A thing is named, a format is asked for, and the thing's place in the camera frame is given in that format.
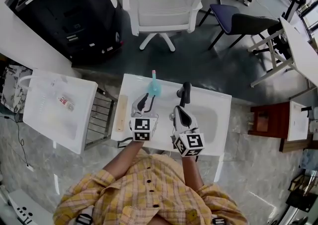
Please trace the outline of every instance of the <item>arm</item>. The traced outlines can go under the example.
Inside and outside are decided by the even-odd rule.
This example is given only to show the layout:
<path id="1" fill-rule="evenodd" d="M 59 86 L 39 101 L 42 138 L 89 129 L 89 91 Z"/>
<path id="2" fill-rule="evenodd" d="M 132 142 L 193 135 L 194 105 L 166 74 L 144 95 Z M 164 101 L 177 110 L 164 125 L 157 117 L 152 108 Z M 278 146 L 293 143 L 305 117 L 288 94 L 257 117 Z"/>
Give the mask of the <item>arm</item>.
<path id="1" fill-rule="evenodd" d="M 72 185 L 54 212 L 54 224 L 67 225 L 81 210 L 95 205 L 101 191 L 125 175 L 143 144 L 131 141 L 96 175 L 88 174 L 79 183 Z"/>
<path id="2" fill-rule="evenodd" d="M 203 185 L 200 171 L 193 157 L 182 157 L 183 175 L 185 185 L 197 191 Z"/>
<path id="3" fill-rule="evenodd" d="M 185 185 L 194 190 L 203 199 L 212 214 L 224 218 L 234 225 L 248 224 L 235 202 L 223 193 L 216 184 L 204 185 L 199 168 L 193 157 L 183 157 L 182 166 Z"/>
<path id="4" fill-rule="evenodd" d="M 235 202 L 216 184 L 204 185 L 196 192 L 210 208 L 212 214 L 224 218 L 232 225 L 248 225 L 247 219 Z"/>
<path id="5" fill-rule="evenodd" d="M 103 170 L 112 174 L 116 180 L 123 177 L 143 144 L 144 142 L 131 141 L 125 149 L 103 167 Z"/>

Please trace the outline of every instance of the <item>faucet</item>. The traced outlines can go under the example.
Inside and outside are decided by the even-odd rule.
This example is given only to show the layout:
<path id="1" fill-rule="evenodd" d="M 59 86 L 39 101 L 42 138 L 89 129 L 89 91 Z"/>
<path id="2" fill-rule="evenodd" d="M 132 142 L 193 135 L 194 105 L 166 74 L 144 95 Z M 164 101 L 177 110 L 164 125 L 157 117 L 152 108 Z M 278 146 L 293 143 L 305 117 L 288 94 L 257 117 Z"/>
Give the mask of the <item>faucet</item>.
<path id="1" fill-rule="evenodd" d="M 191 83 L 184 82 L 183 86 L 178 90 L 177 96 L 181 98 L 180 106 L 184 107 L 185 104 L 190 103 L 190 91 L 191 91 Z"/>

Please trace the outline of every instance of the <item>metal rack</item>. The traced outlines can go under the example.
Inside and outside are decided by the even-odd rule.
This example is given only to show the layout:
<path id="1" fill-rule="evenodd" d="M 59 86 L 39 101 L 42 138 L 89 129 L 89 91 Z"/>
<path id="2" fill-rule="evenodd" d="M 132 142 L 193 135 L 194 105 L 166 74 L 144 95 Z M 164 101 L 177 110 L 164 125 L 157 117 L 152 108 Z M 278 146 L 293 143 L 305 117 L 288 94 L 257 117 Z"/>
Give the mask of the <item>metal rack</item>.
<path id="1" fill-rule="evenodd" d="M 110 139 L 117 101 L 106 91 L 97 89 L 88 123 L 85 150 Z"/>

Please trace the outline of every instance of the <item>white chair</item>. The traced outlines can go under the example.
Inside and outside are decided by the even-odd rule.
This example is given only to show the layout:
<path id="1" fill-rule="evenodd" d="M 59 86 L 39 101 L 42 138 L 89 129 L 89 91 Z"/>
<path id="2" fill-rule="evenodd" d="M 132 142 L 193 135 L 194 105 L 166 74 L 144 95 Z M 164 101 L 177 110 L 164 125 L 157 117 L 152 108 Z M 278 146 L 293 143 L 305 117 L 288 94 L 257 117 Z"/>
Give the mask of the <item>white chair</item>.
<path id="1" fill-rule="evenodd" d="M 123 0 L 123 8 L 129 13 L 133 35 L 149 33 L 139 47 L 141 50 L 159 33 L 174 52 L 175 47 L 166 32 L 193 32 L 202 4 L 201 0 Z"/>

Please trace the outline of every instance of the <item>bottle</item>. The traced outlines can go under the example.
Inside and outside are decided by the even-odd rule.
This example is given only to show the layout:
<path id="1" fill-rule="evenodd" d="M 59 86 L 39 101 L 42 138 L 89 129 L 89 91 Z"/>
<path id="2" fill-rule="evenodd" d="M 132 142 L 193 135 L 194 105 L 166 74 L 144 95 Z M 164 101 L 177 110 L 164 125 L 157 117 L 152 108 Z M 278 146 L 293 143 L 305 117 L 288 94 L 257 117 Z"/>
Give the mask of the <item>bottle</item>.
<path id="1" fill-rule="evenodd" d="M 62 104 L 65 108 L 67 108 L 71 112 L 74 110 L 74 107 L 75 107 L 74 103 L 64 93 L 58 94 L 57 99 L 58 99 L 60 104 Z"/>
<path id="2" fill-rule="evenodd" d="M 156 71 L 153 70 L 152 74 L 153 74 L 153 80 L 149 83 L 148 88 L 147 88 L 147 92 L 149 93 L 149 96 L 160 97 L 160 95 L 161 95 L 161 85 L 157 81 Z"/>

